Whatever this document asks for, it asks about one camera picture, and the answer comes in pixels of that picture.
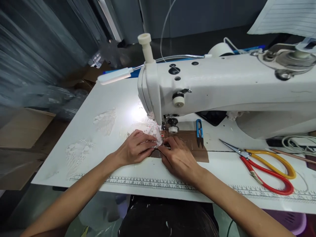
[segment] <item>cardboard box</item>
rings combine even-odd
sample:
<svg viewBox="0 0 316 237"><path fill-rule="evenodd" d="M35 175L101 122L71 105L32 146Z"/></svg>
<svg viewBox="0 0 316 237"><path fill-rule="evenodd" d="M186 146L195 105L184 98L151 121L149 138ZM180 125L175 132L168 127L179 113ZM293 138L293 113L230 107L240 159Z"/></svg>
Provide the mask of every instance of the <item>cardboard box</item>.
<svg viewBox="0 0 316 237"><path fill-rule="evenodd" d="M312 137L316 137L316 131L309 132L308 135L309 135L309 136L312 136Z"/></svg>
<svg viewBox="0 0 316 237"><path fill-rule="evenodd" d="M83 89L90 92L95 85L98 76L109 70L111 70L111 68L107 62L104 62L100 68L85 66L77 72L67 76L61 83L61 87L74 87L75 89Z"/></svg>
<svg viewBox="0 0 316 237"><path fill-rule="evenodd" d="M0 129L0 147L30 149L56 115L22 108Z"/></svg>
<svg viewBox="0 0 316 237"><path fill-rule="evenodd" d="M0 189L21 190L47 158L69 124L54 117L23 108L0 129Z"/></svg>

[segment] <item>black pants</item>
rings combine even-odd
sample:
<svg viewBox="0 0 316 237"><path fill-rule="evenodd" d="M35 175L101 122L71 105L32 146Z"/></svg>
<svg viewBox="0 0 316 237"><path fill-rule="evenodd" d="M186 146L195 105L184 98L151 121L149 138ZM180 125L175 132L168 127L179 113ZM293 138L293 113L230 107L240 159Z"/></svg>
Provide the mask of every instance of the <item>black pants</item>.
<svg viewBox="0 0 316 237"><path fill-rule="evenodd" d="M132 195L119 237L216 236L211 203Z"/></svg>

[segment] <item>hand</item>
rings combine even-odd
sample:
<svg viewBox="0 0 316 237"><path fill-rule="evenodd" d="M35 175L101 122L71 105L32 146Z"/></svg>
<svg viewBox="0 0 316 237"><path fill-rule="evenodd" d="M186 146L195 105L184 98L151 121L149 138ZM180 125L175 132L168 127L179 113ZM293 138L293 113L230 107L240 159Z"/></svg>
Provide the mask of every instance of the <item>hand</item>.
<svg viewBox="0 0 316 237"><path fill-rule="evenodd" d="M154 136L135 130L125 142L110 156L118 165L118 168L125 165L141 163L153 152L157 139Z"/></svg>
<svg viewBox="0 0 316 237"><path fill-rule="evenodd" d="M158 147L163 154L162 163L170 173L196 186L203 177L206 169L196 162L189 148L178 137L166 138L164 144L167 143L169 143L171 150L168 150L164 146Z"/></svg>

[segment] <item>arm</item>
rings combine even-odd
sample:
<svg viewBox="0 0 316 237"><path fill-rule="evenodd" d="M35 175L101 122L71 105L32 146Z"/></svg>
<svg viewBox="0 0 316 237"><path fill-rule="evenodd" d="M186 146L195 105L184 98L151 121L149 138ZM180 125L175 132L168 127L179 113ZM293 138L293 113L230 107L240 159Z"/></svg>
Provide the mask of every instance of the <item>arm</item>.
<svg viewBox="0 0 316 237"><path fill-rule="evenodd" d="M201 167L179 138L168 137L164 143L169 143L171 150L164 146L158 149L165 155L162 162L167 169L219 205L250 236L294 236L261 208Z"/></svg>
<svg viewBox="0 0 316 237"><path fill-rule="evenodd" d="M103 182L116 169L142 162L154 148L156 138L135 130L114 153L108 155L80 180L65 191L21 237L64 236L70 223L99 190Z"/></svg>

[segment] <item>measuring ruler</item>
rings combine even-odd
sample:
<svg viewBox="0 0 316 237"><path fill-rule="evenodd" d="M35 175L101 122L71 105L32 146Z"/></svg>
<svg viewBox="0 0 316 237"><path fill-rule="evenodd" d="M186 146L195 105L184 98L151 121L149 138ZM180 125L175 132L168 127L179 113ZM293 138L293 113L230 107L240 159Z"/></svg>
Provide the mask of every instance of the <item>measuring ruler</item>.
<svg viewBox="0 0 316 237"><path fill-rule="evenodd" d="M77 181L85 173L77 174L70 180ZM110 175L105 185L125 186L125 187L137 187L144 189L156 189L166 191L176 191L185 193L200 193L193 186L178 180L178 179L163 179L163 178L150 178L150 177L134 177L134 176L118 176ZM306 203L316 204L316 191L297 191L289 196L278 195L273 193L262 186L243 186L243 185L228 185L233 188L241 195L248 199L258 200L270 200L270 201L281 201L281 202L295 202L295 203Z"/></svg>

